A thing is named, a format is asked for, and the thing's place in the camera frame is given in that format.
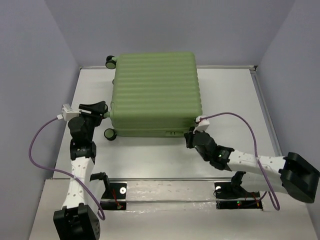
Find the green suitcase blue lining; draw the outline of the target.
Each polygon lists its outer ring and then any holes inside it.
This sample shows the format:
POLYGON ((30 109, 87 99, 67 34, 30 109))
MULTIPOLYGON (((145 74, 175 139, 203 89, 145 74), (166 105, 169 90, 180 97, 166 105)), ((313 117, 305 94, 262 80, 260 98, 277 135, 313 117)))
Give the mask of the green suitcase blue lining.
POLYGON ((107 113, 117 137, 183 137, 203 114, 195 55, 189 51, 117 56, 107 113))

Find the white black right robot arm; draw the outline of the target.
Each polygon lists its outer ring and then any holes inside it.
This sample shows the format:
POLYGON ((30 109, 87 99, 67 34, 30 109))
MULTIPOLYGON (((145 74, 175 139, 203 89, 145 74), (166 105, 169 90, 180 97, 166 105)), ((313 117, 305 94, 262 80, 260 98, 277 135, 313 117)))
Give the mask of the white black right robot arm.
POLYGON ((193 127, 184 133, 186 147, 220 171, 234 172, 230 190, 235 196, 246 192, 274 191, 312 204, 315 201, 320 172, 301 155, 259 156, 218 145, 205 131, 193 127))

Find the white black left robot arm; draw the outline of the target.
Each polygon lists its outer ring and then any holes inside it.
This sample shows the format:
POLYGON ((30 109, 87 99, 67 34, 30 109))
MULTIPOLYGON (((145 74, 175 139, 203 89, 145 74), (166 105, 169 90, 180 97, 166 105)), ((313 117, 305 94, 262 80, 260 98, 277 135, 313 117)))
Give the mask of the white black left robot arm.
POLYGON ((108 112, 105 101, 80 104, 77 110, 69 104, 62 106, 60 118, 67 122, 70 177, 62 208, 53 214, 53 222, 61 240, 98 240, 101 235, 100 219, 105 219, 100 205, 108 196, 111 185, 106 173, 93 173, 97 146, 93 141, 95 128, 108 112))

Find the green suitcase wheel front left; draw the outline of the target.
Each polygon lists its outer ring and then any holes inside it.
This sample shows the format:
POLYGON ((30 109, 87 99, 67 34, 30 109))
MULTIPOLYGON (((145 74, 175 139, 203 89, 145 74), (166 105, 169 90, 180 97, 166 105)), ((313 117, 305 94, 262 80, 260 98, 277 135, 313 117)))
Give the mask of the green suitcase wheel front left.
POLYGON ((117 133, 113 128, 107 128, 103 135, 108 141, 114 141, 117 138, 117 133))

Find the green suitcase wheel lid upper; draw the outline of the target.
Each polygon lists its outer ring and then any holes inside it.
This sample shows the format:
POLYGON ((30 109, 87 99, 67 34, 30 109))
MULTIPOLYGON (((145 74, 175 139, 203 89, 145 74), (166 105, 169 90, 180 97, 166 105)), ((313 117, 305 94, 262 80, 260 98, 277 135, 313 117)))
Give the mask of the green suitcase wheel lid upper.
POLYGON ((117 56, 113 56, 113 55, 108 55, 106 57, 106 61, 105 61, 105 67, 107 69, 110 69, 110 70, 113 70, 116 68, 116 65, 117 65, 117 60, 118 60, 118 57, 117 56))

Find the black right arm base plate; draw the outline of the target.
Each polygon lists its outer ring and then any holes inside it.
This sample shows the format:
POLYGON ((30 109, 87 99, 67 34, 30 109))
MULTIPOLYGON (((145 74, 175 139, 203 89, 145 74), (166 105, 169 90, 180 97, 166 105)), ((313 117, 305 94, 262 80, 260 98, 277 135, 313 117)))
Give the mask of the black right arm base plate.
POLYGON ((248 192, 242 187, 233 187, 231 182, 216 182, 213 196, 218 210, 263 210, 259 192, 248 192))

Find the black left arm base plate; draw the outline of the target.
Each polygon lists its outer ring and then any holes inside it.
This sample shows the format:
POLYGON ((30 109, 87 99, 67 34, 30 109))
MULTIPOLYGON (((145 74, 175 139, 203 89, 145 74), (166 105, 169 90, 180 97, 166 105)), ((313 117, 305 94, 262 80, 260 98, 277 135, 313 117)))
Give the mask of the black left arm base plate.
POLYGON ((127 182, 111 181, 110 189, 102 195, 100 205, 104 211, 125 211, 127 209, 127 182))

